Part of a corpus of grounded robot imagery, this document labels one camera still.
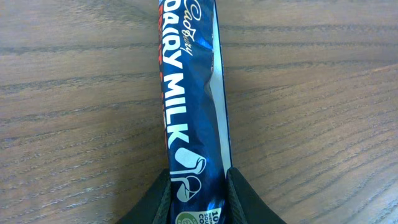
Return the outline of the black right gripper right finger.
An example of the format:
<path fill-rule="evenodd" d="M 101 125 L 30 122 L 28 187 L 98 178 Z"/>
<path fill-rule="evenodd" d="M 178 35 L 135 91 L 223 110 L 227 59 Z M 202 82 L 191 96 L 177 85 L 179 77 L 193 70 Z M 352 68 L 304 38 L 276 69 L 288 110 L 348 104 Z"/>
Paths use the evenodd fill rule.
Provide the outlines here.
<path fill-rule="evenodd" d="M 251 187 L 242 173 L 231 167 L 227 171 L 229 224 L 286 224 Z"/>

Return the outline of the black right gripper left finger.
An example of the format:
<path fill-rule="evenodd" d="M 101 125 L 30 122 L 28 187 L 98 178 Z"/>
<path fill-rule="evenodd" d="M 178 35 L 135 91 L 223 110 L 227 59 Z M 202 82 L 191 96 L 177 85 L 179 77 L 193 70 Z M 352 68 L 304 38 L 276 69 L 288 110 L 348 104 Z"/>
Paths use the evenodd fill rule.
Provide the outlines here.
<path fill-rule="evenodd" d="M 164 169 L 144 196 L 116 224 L 170 224 L 171 181 Z"/>

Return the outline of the blue Dairy Milk bar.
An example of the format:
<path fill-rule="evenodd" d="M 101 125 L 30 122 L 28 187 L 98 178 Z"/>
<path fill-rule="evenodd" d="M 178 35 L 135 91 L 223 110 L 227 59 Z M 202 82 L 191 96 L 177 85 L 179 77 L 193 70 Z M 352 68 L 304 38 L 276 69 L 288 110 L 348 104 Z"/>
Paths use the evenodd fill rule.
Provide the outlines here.
<path fill-rule="evenodd" d="M 224 224 L 232 162 L 216 3 L 161 0 L 158 29 L 170 221 Z"/>

